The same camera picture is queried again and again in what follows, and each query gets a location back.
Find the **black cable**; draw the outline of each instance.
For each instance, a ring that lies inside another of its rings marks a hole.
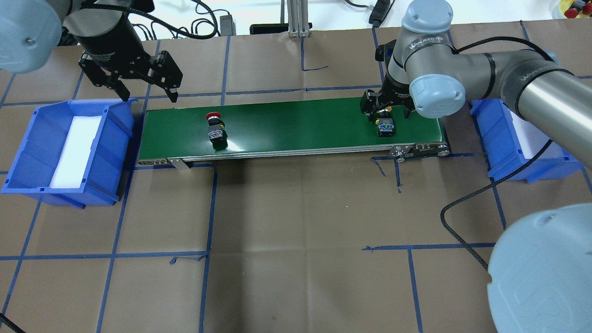
[[[354,7],[357,7],[357,8],[368,8],[368,7],[370,7],[370,6],[368,6],[368,5],[358,5],[358,4],[354,4],[354,3],[353,3],[351,0],[345,0],[345,2],[347,2],[347,3],[348,3],[348,5],[350,5],[350,6],[354,6]]]
[[[199,1],[199,0],[193,0],[194,2],[198,2],[201,6],[203,6],[207,11],[211,12],[210,7],[208,7],[206,4],[204,4],[203,2]],[[127,8],[127,7],[122,7],[122,6],[115,6],[115,5],[97,5],[97,4],[84,4],[82,5],[82,9],[106,9],[106,10],[111,10],[111,11],[122,11],[122,12],[126,12],[126,13],[130,13],[130,14],[136,14],[136,15],[140,15],[146,18],[149,18],[150,20],[152,20],[154,23],[158,23],[162,26],[164,26],[165,28],[169,29],[170,31],[174,31],[182,36],[185,37],[189,37],[189,38],[193,38],[193,39],[210,39],[212,37],[214,37],[216,35],[216,33],[218,32],[218,22],[215,20],[215,15],[212,12],[210,15],[214,17],[214,31],[212,31],[212,33],[207,34],[207,35],[196,35],[196,34],[191,34],[191,33],[186,33],[183,30],[180,30],[170,24],[168,24],[167,22],[164,22],[163,20],[161,20],[158,17],[154,17],[146,12],[143,11],[139,11],[137,9],[134,8]]]
[[[6,327],[8,327],[16,333],[25,333],[25,331],[18,327],[17,324],[13,323],[12,321],[10,321],[10,319],[6,318],[6,316],[2,312],[0,312],[0,322],[2,322],[4,325],[6,325]]]
[[[219,11],[223,11],[226,12],[227,15],[230,15],[230,12],[227,11],[226,9],[214,9],[212,12],[219,12]],[[199,15],[205,15],[205,14],[209,14],[209,12],[198,12],[197,11],[197,6],[195,6],[195,12]]]
[[[207,23],[207,24],[211,25],[212,27],[214,27],[214,24],[210,20],[208,20],[206,18],[198,18],[191,23],[191,33],[197,34],[197,26],[200,23]]]
[[[140,24],[132,24],[131,25],[134,28],[140,28],[140,30],[144,33],[144,37],[146,38],[146,40],[149,40],[148,38],[148,34],[146,33],[146,31],[140,26]]]
[[[454,231],[454,229],[452,229],[448,223],[446,223],[446,219],[444,218],[444,215],[446,214],[446,211],[449,210],[450,208],[453,208],[454,206],[456,206],[459,203],[462,203],[463,201],[470,199],[474,196],[477,196],[487,190],[489,190],[490,188],[497,186],[505,181],[507,181],[508,179],[514,177],[515,175],[521,173],[524,169],[528,168],[531,164],[533,164],[541,155],[543,155],[543,153],[545,153],[545,151],[547,150],[547,148],[549,148],[549,146],[551,145],[551,143],[553,143],[553,140],[548,140],[547,143],[543,146],[543,148],[541,148],[539,150],[538,153],[536,153],[535,156],[533,156],[533,158],[531,158],[528,162],[524,163],[520,168],[516,169],[514,172],[512,172],[511,174],[505,176],[504,178],[492,182],[491,184],[485,186],[484,188],[477,190],[467,196],[464,196],[454,202],[449,203],[448,205],[446,205],[446,207],[444,207],[442,209],[442,211],[440,212],[440,221],[442,222],[442,225],[444,226],[444,228],[454,237],[456,238],[456,240],[462,244],[462,246],[465,247],[465,249],[467,251],[469,251],[469,253],[475,257],[475,259],[477,259],[477,261],[481,264],[481,266],[483,266],[483,268],[485,270],[487,270],[488,265],[485,262],[485,260],[483,260],[483,258],[481,258],[481,256],[479,255],[479,253],[475,252],[475,250],[473,249],[472,246],[470,246],[469,243],[467,243],[464,239],[462,239],[462,237],[456,232]]]
[[[510,37],[510,36],[497,36],[497,37],[491,37],[491,38],[487,38],[487,39],[484,39],[484,40],[476,41],[473,44],[469,44],[467,46],[461,47],[460,49],[456,49],[456,52],[457,53],[460,53],[460,52],[463,52],[465,50],[468,50],[468,49],[470,49],[472,47],[479,46],[479,45],[486,44],[486,43],[490,43],[490,42],[496,41],[496,40],[514,41],[516,43],[521,43],[521,44],[527,45],[527,46],[531,47],[534,51],[536,51],[537,53],[539,53],[543,58],[545,58],[545,60],[554,61],[553,58],[551,58],[547,54],[547,52],[545,52],[538,45],[532,43],[531,41],[526,40],[526,39],[522,39],[522,38],[517,38],[517,37]]]

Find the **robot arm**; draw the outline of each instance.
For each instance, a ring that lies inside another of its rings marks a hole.
[[[42,67],[60,39],[62,25],[84,47],[79,66],[91,82],[114,90],[124,101],[130,92],[120,79],[142,79],[163,88],[172,102],[183,73],[167,51],[144,51],[127,13],[85,9],[86,0],[0,0],[0,68],[26,73]],[[152,0],[99,0],[142,11]]]
[[[501,98],[581,162],[592,166],[592,88],[533,50],[460,55],[444,0],[415,0],[403,18],[380,92],[367,91],[362,113],[404,105],[427,118],[457,112],[466,100]]]

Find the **red object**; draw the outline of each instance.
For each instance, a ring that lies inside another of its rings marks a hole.
[[[218,112],[210,112],[208,114],[205,115],[206,119],[210,119],[212,117],[218,117],[218,118],[222,118],[222,115]]]
[[[579,12],[575,8],[570,8],[570,9],[566,10],[565,13],[563,13],[563,14],[567,18],[575,18],[576,16],[578,16]]]
[[[584,15],[592,14],[592,2],[587,3],[584,8],[582,8],[582,13]]]

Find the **blue bin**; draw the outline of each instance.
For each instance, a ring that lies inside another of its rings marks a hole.
[[[524,149],[514,128],[511,111],[502,100],[473,101],[471,114],[477,118],[491,166],[488,173],[490,177],[500,180],[530,159],[530,157],[525,158]],[[536,153],[548,137],[531,124],[520,124],[520,126],[531,126],[528,134],[532,137],[532,145],[536,146]],[[582,163],[553,143],[530,167],[510,180],[535,182],[541,179],[561,179],[582,168],[584,168]]]
[[[8,172],[2,193],[24,194],[54,206],[111,206],[119,201],[117,187],[134,119],[132,98],[71,100],[33,112],[31,121]],[[74,116],[101,116],[91,152],[78,188],[51,188]]]

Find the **green conveyor belt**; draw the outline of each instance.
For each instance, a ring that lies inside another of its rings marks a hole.
[[[139,163],[166,158],[208,161],[226,158],[375,151],[404,143],[445,142],[440,123],[393,109],[395,135],[377,136],[359,111],[360,98],[152,110],[146,113]],[[219,112],[229,146],[215,151],[205,115]]]

